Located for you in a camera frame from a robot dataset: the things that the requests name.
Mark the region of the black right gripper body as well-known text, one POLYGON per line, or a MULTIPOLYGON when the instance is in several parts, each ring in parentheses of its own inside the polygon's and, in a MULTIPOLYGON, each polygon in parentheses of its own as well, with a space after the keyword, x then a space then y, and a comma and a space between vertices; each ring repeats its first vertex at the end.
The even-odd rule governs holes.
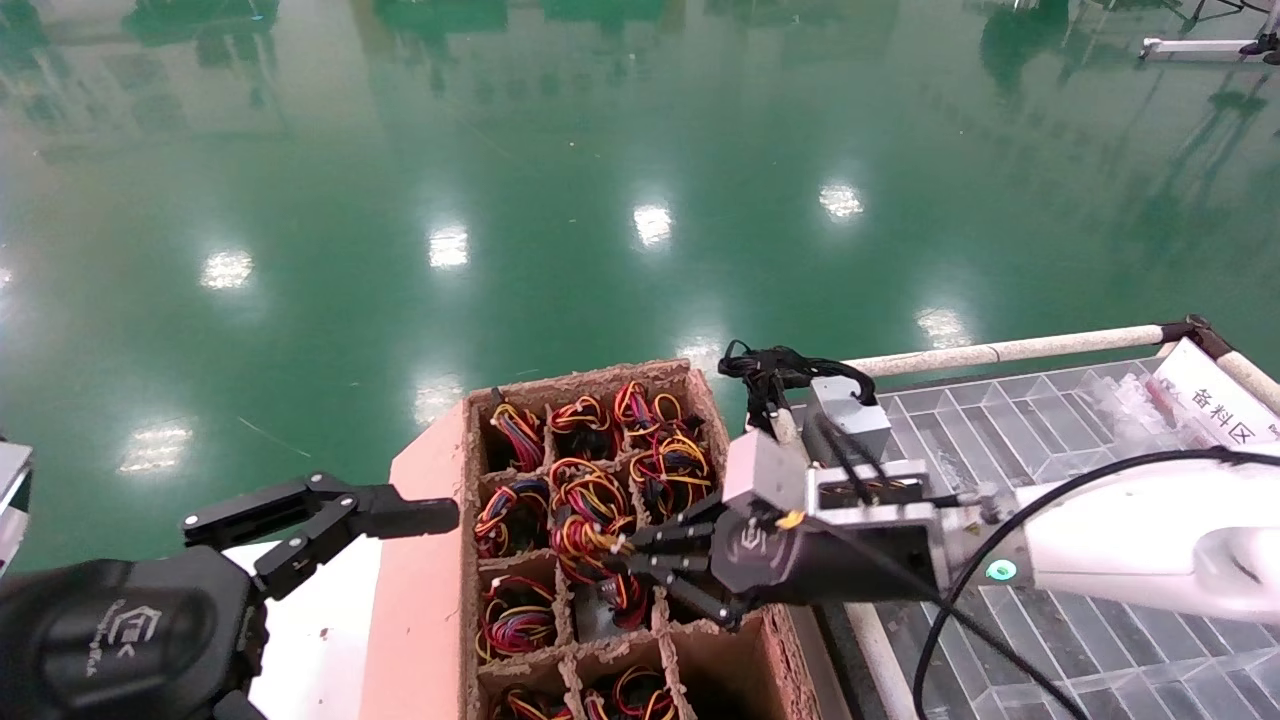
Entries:
POLYGON ((718 502, 709 571, 749 606, 923 601, 938 594, 932 503, 831 509, 780 528, 777 511, 750 516, 718 502))

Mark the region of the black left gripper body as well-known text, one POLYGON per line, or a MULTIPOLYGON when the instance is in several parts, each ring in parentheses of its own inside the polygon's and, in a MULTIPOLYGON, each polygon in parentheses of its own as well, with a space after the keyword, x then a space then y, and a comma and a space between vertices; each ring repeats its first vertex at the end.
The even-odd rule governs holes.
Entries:
POLYGON ((250 698, 266 609, 227 559, 100 559, 3 578, 5 719, 212 719, 250 698))

